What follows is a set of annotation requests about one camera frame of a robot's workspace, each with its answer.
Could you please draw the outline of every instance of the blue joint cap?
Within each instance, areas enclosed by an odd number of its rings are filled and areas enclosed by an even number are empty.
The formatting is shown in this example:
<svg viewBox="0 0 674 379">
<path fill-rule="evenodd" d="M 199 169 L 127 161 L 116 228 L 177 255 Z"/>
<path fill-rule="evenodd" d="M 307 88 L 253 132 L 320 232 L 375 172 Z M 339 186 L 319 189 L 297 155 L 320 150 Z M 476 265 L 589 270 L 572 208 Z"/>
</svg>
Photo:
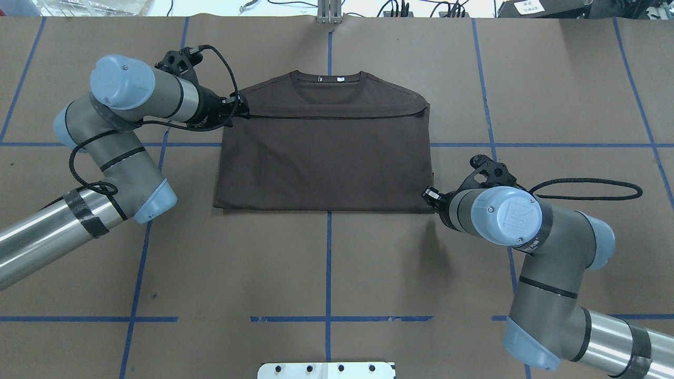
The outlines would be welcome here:
<svg viewBox="0 0 674 379">
<path fill-rule="evenodd" d="M 139 224 L 145 224 L 173 208 L 177 202 L 178 197 L 173 192 L 173 188 L 169 185 L 169 181 L 164 179 L 145 201 L 145 204 L 135 213 L 133 219 Z"/>
<path fill-rule="evenodd" d="M 70 136 L 70 132 L 68 132 L 68 125 L 65 122 L 65 115 L 72 103 L 74 102 L 71 102 L 65 108 L 63 108 L 56 118 L 54 118 L 54 134 L 56 134 L 56 137 L 59 139 L 59 141 L 61 141 L 62 144 L 68 146 L 71 149 L 74 149 L 77 147 L 77 144 Z"/>
<path fill-rule="evenodd" d="M 152 68 L 138 59 L 110 54 L 91 72 L 91 92 L 102 104 L 118 110 L 140 107 L 154 92 Z"/>
<path fill-rule="evenodd" d="M 522 329 L 510 317 L 505 318 L 508 323 L 505 327 L 503 347 L 513 357 L 531 367 L 545 371 L 555 371 L 561 363 L 561 358 L 552 354 L 545 346 L 536 341 L 531 334 Z"/>
<path fill-rule="evenodd" d="M 613 234 L 613 229 L 611 229 L 609 224 L 604 221 L 588 216 L 579 210 L 576 212 L 587 218 L 592 227 L 592 231 L 594 232 L 596 250 L 594 252 L 594 260 L 587 270 L 598 270 L 605 266 L 613 256 L 613 252 L 615 251 L 615 234 Z"/>
<path fill-rule="evenodd" d="M 543 223 L 543 212 L 534 196 L 501 186 L 489 188 L 475 198 L 470 219 L 487 241 L 519 246 L 536 237 Z"/>
</svg>

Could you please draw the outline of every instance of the white metal bracket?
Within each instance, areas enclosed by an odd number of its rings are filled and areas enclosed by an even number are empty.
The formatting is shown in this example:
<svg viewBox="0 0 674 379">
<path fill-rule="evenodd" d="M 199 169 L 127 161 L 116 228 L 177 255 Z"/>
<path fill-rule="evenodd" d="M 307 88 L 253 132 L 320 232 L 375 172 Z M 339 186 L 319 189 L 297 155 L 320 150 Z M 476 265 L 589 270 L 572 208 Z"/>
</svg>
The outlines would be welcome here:
<svg viewBox="0 0 674 379">
<path fill-rule="evenodd" d="M 342 0 L 318 0 L 319 24 L 341 24 L 342 17 Z"/>
<path fill-rule="evenodd" d="M 388 362 L 265 363 L 257 379 L 395 379 Z"/>
</svg>

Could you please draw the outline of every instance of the black cable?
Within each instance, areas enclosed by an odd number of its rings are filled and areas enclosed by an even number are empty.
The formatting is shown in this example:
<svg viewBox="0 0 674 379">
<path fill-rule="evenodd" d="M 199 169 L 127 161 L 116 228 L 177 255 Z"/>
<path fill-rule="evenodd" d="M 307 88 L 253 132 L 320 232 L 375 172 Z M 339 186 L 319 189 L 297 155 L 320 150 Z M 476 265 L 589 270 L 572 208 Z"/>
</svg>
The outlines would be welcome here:
<svg viewBox="0 0 674 379">
<path fill-rule="evenodd" d="M 223 121 L 222 123 L 212 126 L 212 127 L 198 127 L 198 126 L 182 126 L 182 125 L 175 125 L 172 123 L 167 123 L 163 121 L 154 121 L 154 120 L 149 120 L 149 121 L 141 121 L 139 124 L 140 125 L 147 125 L 150 123 L 157 124 L 157 125 L 163 125 L 163 126 L 168 126 L 172 127 L 175 129 L 180 129 L 180 130 L 187 130 L 190 132 L 210 132 L 212 130 L 220 129 L 223 127 L 225 124 L 229 123 L 229 121 L 234 118 L 234 114 L 236 113 L 237 109 L 239 108 L 239 105 L 241 104 L 241 99 L 238 96 L 239 93 L 239 86 L 237 85 L 237 80 L 234 78 L 234 72 L 232 71 L 232 67 L 230 67 L 229 63 L 227 63 L 227 60 L 220 54 L 220 51 L 216 49 L 215 47 L 211 45 L 199 45 L 199 52 L 204 51 L 204 50 L 212 50 L 218 58 L 222 61 L 224 66 L 227 68 L 227 72 L 229 72 L 229 77 L 232 79 L 232 85 L 234 86 L 234 93 L 236 94 L 236 99 L 234 102 L 234 106 L 232 107 L 232 110 L 229 112 L 229 115 L 227 115 L 227 119 Z"/>
<path fill-rule="evenodd" d="M 305 5 L 308 5 L 310 7 L 318 8 L 318 5 L 307 3 L 306 1 L 272 1 L 272 0 L 267 0 L 267 2 L 269 2 L 271 4 L 277 4 L 277 5 L 305 4 Z"/>
<path fill-rule="evenodd" d="M 376 15 L 375 17 L 379 17 L 379 15 L 380 15 L 381 12 L 384 10 L 384 8 L 386 8 L 386 6 L 388 5 L 388 3 L 391 3 L 391 14 L 393 14 L 393 3 L 396 3 L 396 4 L 397 4 L 397 3 L 398 3 L 398 0 L 388 0 L 388 1 L 386 1 L 386 2 L 384 3 L 384 5 L 381 6 L 381 8 L 379 9 L 379 12 L 377 12 L 377 15 Z"/>
<path fill-rule="evenodd" d="M 431 15 L 429 17 L 433 17 L 435 14 L 435 10 L 442 4 L 447 4 L 447 13 L 449 13 L 452 10 L 452 4 L 450 4 L 448 1 L 428 1 L 429 3 L 436 3 L 435 7 L 433 8 L 433 11 L 431 12 Z"/>
<path fill-rule="evenodd" d="M 86 180 L 82 179 L 78 175 L 78 172 L 75 170 L 75 156 L 77 155 L 78 151 L 80 151 L 83 147 L 86 145 L 92 143 L 93 141 L 96 141 L 100 138 L 110 136 L 112 134 L 117 133 L 117 130 L 109 130 L 107 132 L 103 132 L 101 134 L 98 134 L 97 136 L 91 137 L 88 140 L 79 143 L 73 151 L 70 152 L 70 159 L 68 160 L 68 167 L 70 168 L 70 173 L 73 175 L 76 181 L 78 181 L 80 184 L 82 184 L 82 189 L 88 188 L 89 190 L 92 190 L 93 192 L 96 192 L 101 195 L 105 196 L 112 196 L 115 195 L 118 191 L 117 187 L 112 184 L 108 183 L 106 181 L 96 181 L 94 183 L 88 183 Z"/>
<path fill-rule="evenodd" d="M 541 184 L 535 185 L 532 189 L 527 192 L 534 194 L 536 191 L 548 185 L 559 184 L 559 183 L 599 183 L 599 184 L 609 184 L 616 185 L 618 187 L 632 188 L 636 193 L 627 196 L 559 196 L 559 195 L 537 195 L 542 199 L 560 199 L 560 200 L 602 200 L 602 201 L 619 201 L 619 200 L 632 200 L 641 197 L 644 194 L 644 190 L 636 184 L 628 183 L 626 181 L 617 181 L 610 179 L 599 179 L 594 177 L 565 177 L 561 179 L 553 179 L 544 181 Z"/>
</svg>

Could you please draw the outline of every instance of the folded t-shirt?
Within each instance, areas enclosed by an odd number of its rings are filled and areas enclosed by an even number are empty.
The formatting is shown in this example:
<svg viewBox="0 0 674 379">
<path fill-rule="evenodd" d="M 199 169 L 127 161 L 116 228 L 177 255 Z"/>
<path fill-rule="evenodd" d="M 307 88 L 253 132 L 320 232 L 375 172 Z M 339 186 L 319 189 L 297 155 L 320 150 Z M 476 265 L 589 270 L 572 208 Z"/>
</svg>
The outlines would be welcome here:
<svg viewBox="0 0 674 379">
<path fill-rule="evenodd" d="M 431 212 L 429 104 L 361 71 L 294 71 L 243 90 L 252 118 L 222 133 L 213 205 Z"/>
</svg>

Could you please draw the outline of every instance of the metal plate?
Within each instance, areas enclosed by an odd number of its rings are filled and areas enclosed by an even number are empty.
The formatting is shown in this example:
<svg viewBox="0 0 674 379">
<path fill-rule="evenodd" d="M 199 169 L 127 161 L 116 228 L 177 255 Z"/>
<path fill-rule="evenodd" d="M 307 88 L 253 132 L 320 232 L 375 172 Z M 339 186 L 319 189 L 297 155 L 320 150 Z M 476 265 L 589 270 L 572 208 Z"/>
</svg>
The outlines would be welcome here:
<svg viewBox="0 0 674 379">
<path fill-rule="evenodd" d="M 396 365 L 388 362 L 265 363 L 257 371 L 257 379 L 395 379 L 395 377 Z"/>
</svg>

